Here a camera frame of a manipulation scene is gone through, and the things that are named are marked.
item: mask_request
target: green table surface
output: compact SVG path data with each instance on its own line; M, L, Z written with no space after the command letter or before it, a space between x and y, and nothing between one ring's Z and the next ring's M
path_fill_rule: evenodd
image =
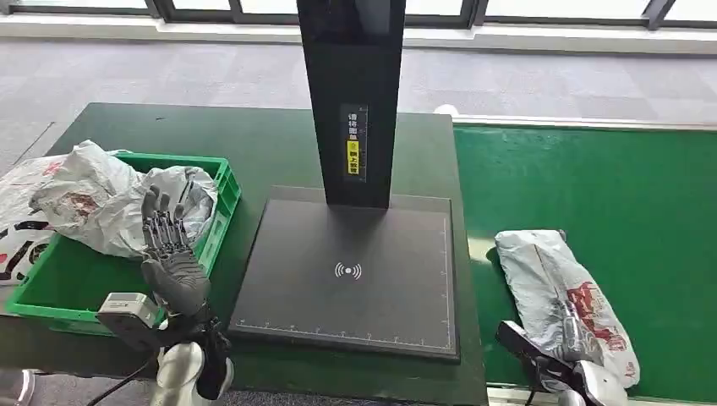
M48 155L67 153L87 139L107 151L224 156L230 161L243 189L242 200L211 274L211 305L225 321L233 309L269 188L273 184L321 187L310 111L93 103ZM452 365L385 354L234 341L235 387L426 403L488 403L449 117L398 116L392 193L452 199L462 362ZM121 376L136 369L146 357L133 353L116 338L51 332L33 321L10 317L3 318L0 326L3 366Z
M638 355L637 397L717 402L717 133L455 128L488 382L526 384L493 338L517 319L506 229L563 229Z

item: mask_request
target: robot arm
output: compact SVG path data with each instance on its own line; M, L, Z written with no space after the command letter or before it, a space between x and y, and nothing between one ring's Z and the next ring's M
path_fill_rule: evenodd
M495 338L534 368L536 375L548 376L569 387L558 393L560 406L627 406L627 393L617 378L593 361L557 359L533 343L525 330L513 321L501 321Z
M173 216L168 208L169 196L152 186L142 204L141 271L167 319L154 328L156 306L143 294L119 293L107 296L97 318L131 347L158 352L150 405L210 405L233 380L230 344L207 303L211 285L189 246L183 206Z

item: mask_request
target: yellow label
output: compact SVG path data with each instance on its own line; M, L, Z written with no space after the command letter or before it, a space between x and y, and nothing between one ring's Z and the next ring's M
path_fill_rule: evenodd
M359 174L359 142L346 141L346 159L348 172L352 175Z

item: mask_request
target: plastic bag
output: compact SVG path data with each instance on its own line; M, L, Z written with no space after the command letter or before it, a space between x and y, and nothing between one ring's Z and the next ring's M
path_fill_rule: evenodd
M153 184L184 203L184 225L194 243L211 225L216 186L198 167L152 169L143 174L92 141L75 146L54 177L30 199L60 234L102 254L141 257L145 247L141 204Z
M28 201L65 157L29 159L0 178L0 286L25 279L54 234L45 213L30 209Z
M638 358L627 332L559 232L503 231L495 236L495 245L531 340L567 361L582 353L612 372L624 387L639 382ZM579 334L574 330L586 333L582 343L572 339ZM591 354L592 340L598 344L597 355Z

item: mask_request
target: label sticker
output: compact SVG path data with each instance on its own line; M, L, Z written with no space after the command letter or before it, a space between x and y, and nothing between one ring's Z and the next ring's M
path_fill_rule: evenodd
M341 105L342 138L344 140L344 180L366 182L366 151L368 148L369 107L360 104Z

